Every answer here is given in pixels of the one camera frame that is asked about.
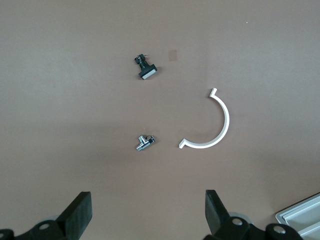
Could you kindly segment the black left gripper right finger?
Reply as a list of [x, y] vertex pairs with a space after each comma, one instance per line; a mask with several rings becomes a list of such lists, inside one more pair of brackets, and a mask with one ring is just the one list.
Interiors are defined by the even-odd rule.
[[230, 216], [215, 190], [205, 191], [205, 218], [211, 234], [203, 240], [303, 240], [292, 227], [271, 223], [261, 230], [239, 216]]

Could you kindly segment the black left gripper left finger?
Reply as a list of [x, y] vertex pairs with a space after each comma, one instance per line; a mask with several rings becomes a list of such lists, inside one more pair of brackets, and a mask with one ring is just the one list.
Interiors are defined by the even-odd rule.
[[15, 236], [11, 229], [0, 229], [0, 240], [79, 240], [92, 219], [92, 196], [82, 191], [55, 219], [37, 223]]

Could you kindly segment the white drawer cabinet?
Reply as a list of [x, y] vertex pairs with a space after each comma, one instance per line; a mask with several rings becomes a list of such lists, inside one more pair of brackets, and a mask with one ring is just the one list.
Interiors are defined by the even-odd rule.
[[[275, 214], [276, 220], [283, 225], [288, 225], [284, 220], [284, 214], [287, 213], [290, 209], [292, 209], [295, 205], [300, 203], [305, 203], [309, 200], [313, 200], [315, 198], [320, 197], [320, 192], [300, 201], [297, 202]], [[303, 230], [297, 231], [299, 235], [303, 238], [303, 240], [320, 240], [320, 222], [317, 222], [314, 225], [311, 225]]]

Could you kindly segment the black square push button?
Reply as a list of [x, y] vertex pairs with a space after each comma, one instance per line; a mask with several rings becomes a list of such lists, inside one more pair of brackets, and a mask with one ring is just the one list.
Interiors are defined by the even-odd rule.
[[146, 56], [143, 54], [138, 55], [134, 60], [140, 67], [141, 71], [138, 75], [143, 80], [146, 80], [158, 71], [157, 67], [154, 64], [150, 65], [146, 61]]

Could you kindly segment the chrome tee pipe fitting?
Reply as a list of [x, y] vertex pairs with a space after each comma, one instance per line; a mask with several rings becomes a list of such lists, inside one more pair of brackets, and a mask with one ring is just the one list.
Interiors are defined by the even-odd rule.
[[142, 151], [155, 142], [155, 138], [152, 135], [139, 136], [140, 144], [136, 147], [137, 151]]

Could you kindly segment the white semicircular plastic bracket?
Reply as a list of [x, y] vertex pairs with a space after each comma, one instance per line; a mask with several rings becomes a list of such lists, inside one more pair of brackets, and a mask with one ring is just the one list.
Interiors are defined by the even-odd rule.
[[226, 104], [216, 95], [217, 91], [217, 88], [213, 88], [211, 90], [211, 93], [209, 94], [209, 97], [215, 100], [220, 105], [224, 114], [224, 123], [220, 133], [211, 141], [203, 143], [192, 142], [184, 138], [178, 145], [180, 149], [182, 149], [183, 147], [189, 147], [193, 149], [207, 149], [217, 145], [226, 136], [230, 126], [230, 113]]

